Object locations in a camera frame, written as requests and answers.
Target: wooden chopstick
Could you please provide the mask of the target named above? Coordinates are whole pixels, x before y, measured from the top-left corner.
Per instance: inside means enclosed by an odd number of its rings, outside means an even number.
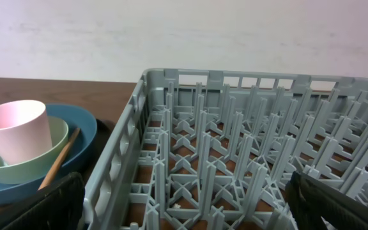
[[[46,174],[45,179],[43,179],[43,182],[39,186],[38,190],[45,188],[47,185],[49,185],[55,178],[56,173],[58,173],[59,169],[62,166],[63,161],[65,160],[66,156],[68,155],[69,150],[72,148],[77,135],[80,132],[80,128],[76,128],[75,131],[73,131],[72,135],[69,138],[69,141],[65,145],[65,147],[62,149],[59,156],[57,156],[54,164],[49,169],[49,172]]]

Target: plastic peg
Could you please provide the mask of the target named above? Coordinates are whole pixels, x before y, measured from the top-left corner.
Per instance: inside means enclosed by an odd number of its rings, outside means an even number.
[[[165,165],[169,165],[169,154],[171,151],[170,136],[167,132],[160,134],[160,159],[164,160]],[[165,176],[169,175],[169,168],[165,167]]]
[[[149,205],[148,211],[146,212],[146,229],[148,230],[159,230],[160,229],[160,215],[155,207]]]
[[[202,137],[198,136],[201,141],[197,141],[197,154],[198,154],[198,178],[203,178],[204,164],[208,160],[208,155],[210,154],[210,143],[211,136],[203,132]]]
[[[289,218],[282,212],[280,212],[277,208],[275,208],[269,218],[268,225],[266,226],[266,230],[278,230],[285,229],[285,226],[288,225]]]
[[[244,215],[251,216],[254,214],[259,198],[261,197],[262,187],[265,182],[265,176],[268,172],[267,168],[256,162],[254,164],[254,170],[249,182],[247,193],[243,200]]]
[[[197,97],[197,105],[194,109],[194,125],[196,130],[198,129],[198,120],[201,112],[204,112],[204,95],[199,95]]]
[[[236,180],[242,180],[245,172],[247,171],[248,158],[253,142],[254,138],[251,135],[245,134],[243,136],[240,152],[238,154],[238,159],[236,161],[234,170],[234,178]]]
[[[292,153],[295,139],[291,136],[285,136],[282,140],[282,146],[280,147],[279,154],[273,164],[269,177],[272,181],[279,181],[285,171],[288,164],[289,156]]]
[[[250,120],[250,117],[252,116],[252,112],[254,111],[254,105],[257,100],[257,92],[258,87],[252,86],[250,88],[249,97],[247,101],[247,108],[245,109],[245,116],[243,117],[244,121]]]
[[[368,180],[368,172],[363,168],[354,168],[347,180],[343,182],[340,192],[354,199],[362,191],[364,183]]]
[[[351,105],[351,108],[349,108],[349,111],[347,113],[347,117],[350,119],[354,119],[358,110],[360,109],[360,106],[362,104],[360,102],[353,102],[353,104]]]
[[[299,133],[296,136],[295,146],[292,151],[292,156],[299,157],[300,153],[302,152],[302,146],[306,143],[309,132],[312,128],[314,122],[314,117],[312,116],[305,116],[305,119],[302,123],[302,126],[299,129]]]
[[[315,166],[315,169],[322,171],[325,168],[327,162],[331,159],[333,153],[335,152],[338,144],[339,142],[333,137],[325,138],[320,146],[318,154],[316,154],[316,157],[312,163]]]
[[[351,100],[348,101],[345,105],[344,105],[344,109],[343,112],[341,113],[342,116],[347,116],[349,114],[349,111],[351,110],[351,108],[353,107],[355,101]]]
[[[293,121],[293,115],[296,111],[296,106],[298,105],[298,101],[295,99],[291,100],[291,103],[289,104],[289,107],[287,108],[287,111],[285,112],[283,123],[281,124],[279,136],[282,137],[289,132],[289,128]]]
[[[272,89],[278,88],[279,85],[279,79],[275,79],[275,82],[273,83]]]
[[[224,121],[226,118],[227,106],[229,102],[229,84],[224,84],[224,89],[220,95],[220,113],[218,119]]]
[[[260,77],[258,77],[257,79],[256,79],[256,83],[255,83],[255,85],[256,85],[256,87],[260,87],[261,86],[261,78]]]
[[[329,102],[328,111],[326,113],[327,116],[332,112],[332,109],[335,106],[335,103],[337,101],[337,97],[339,97],[339,94],[340,94],[340,90],[336,88],[333,88],[332,91],[330,92],[329,97],[327,98]]]
[[[229,109],[226,111],[226,118],[224,120],[224,128],[223,133],[225,137],[229,137],[229,134],[231,133],[231,124],[233,122],[233,115],[235,112],[235,97],[230,97],[229,99]]]
[[[197,138],[200,137],[203,134],[203,132],[205,132],[206,124],[207,124],[207,113],[205,111],[200,111],[198,123],[195,124],[195,134],[197,135]]]
[[[306,91],[302,95],[302,99],[298,104],[298,112],[293,117],[293,121],[295,122],[295,124],[300,124],[302,122],[302,119],[304,118],[305,113],[307,111],[307,105],[309,104],[311,96],[312,96],[312,89],[306,88]]]
[[[211,162],[205,162],[206,173],[201,180],[202,188],[199,198],[199,211],[201,215],[207,215],[210,212],[212,193],[214,188],[214,178],[217,168]]]
[[[130,230],[139,230],[139,225],[137,223],[130,223]]]
[[[203,85],[200,82],[197,82],[195,85],[195,100],[194,100],[194,108],[197,108],[197,105],[199,105],[198,96],[202,95],[203,92]]]
[[[240,139],[240,132],[242,127],[243,115],[240,112],[235,114],[235,121],[233,122],[233,127],[231,130],[231,136],[229,138],[228,154],[230,157],[235,155],[236,147],[238,146],[238,141]]]
[[[273,138],[276,134],[276,127],[278,125],[279,116],[271,114],[269,116],[268,127],[266,129],[265,135],[263,136],[261,146],[258,151],[258,156],[266,155],[272,145]]]
[[[350,124],[351,124],[350,118],[340,116],[339,120],[335,125],[335,128],[331,133],[331,136],[338,142],[340,142],[343,139],[344,134],[346,134],[346,131],[348,130]]]
[[[303,168],[303,173],[315,179],[318,179],[321,174],[317,169],[314,168],[313,165],[312,166],[305,165],[305,167]]]
[[[173,120],[173,117],[174,117],[174,98],[173,98],[173,95],[171,93],[166,93],[165,94],[165,102],[166,102],[167,109],[169,109],[170,112],[171,112],[171,120]]]
[[[308,139],[311,140],[314,138],[314,136],[317,134],[318,129],[321,125],[323,125],[324,121],[326,120],[326,118],[328,117],[328,107],[329,107],[329,103],[326,100],[322,100],[318,106],[318,109],[316,110],[315,113],[315,118],[314,118],[314,122],[312,125],[312,128],[309,132],[309,136]]]
[[[173,130],[173,117],[171,116],[170,109],[164,109],[163,111],[163,130],[167,131],[171,137],[171,132]]]
[[[353,169],[358,167],[359,169],[366,167],[368,163],[368,139],[363,144],[363,146],[358,147],[360,148],[358,150],[359,154],[356,154],[349,167],[345,170],[345,172],[342,175],[342,179],[345,180],[347,177],[352,173]]]
[[[365,90],[360,90],[359,94],[356,97],[356,101],[359,102],[360,104],[363,103],[364,99],[366,98],[368,92]]]
[[[224,227],[225,215],[222,213],[223,206],[216,208],[211,206],[210,217],[208,219],[207,230],[222,230]]]
[[[174,82],[169,82],[169,90],[168,93],[174,95]]]
[[[278,90],[276,92],[276,98],[272,105],[271,113],[278,114],[280,105],[282,103],[282,99],[284,97],[284,93],[285,93],[285,88],[278,87]]]
[[[165,168],[163,161],[155,158],[155,200],[160,205],[161,214],[165,211]]]
[[[256,118],[255,118],[255,121],[252,127],[252,131],[251,131],[251,134],[254,137],[256,137],[261,131],[261,123],[263,121],[263,116],[265,115],[267,102],[268,100],[266,98],[261,98],[261,102],[259,104],[259,110],[258,110],[258,113],[256,114]]]

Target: black object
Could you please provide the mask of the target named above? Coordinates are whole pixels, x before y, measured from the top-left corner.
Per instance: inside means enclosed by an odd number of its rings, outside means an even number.
[[[82,216],[83,199],[82,176],[72,172],[0,212],[0,229],[74,230]]]
[[[368,207],[306,174],[292,174],[286,201],[299,230],[327,230],[322,217],[339,230],[368,229]]]

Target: stacked dishes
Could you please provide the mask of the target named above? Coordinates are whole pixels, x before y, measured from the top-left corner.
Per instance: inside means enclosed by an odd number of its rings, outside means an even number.
[[[33,195],[77,127],[80,134],[56,178],[82,169],[92,154],[97,124],[83,108],[26,100],[2,104],[0,112],[0,204]]]

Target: white wall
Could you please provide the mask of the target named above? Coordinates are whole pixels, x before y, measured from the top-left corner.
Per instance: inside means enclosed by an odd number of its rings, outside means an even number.
[[[0,0],[0,77],[153,67],[368,77],[368,1]]]

